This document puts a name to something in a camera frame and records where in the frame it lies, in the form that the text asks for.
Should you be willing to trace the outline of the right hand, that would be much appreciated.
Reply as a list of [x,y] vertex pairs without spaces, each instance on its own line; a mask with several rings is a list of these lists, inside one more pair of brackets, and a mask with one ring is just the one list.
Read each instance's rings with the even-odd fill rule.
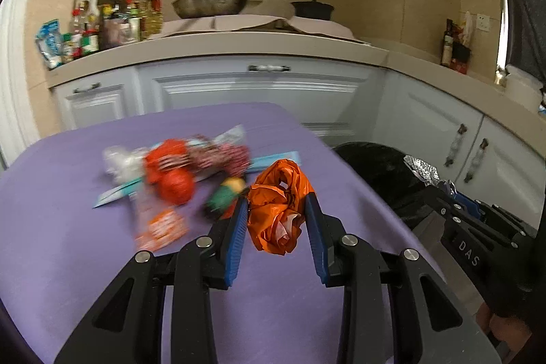
[[525,321],[516,317],[499,317],[491,311],[485,302],[477,310],[476,322],[484,334],[492,334],[496,340],[506,343],[509,352],[503,359],[503,363],[509,363],[514,359],[532,336]]

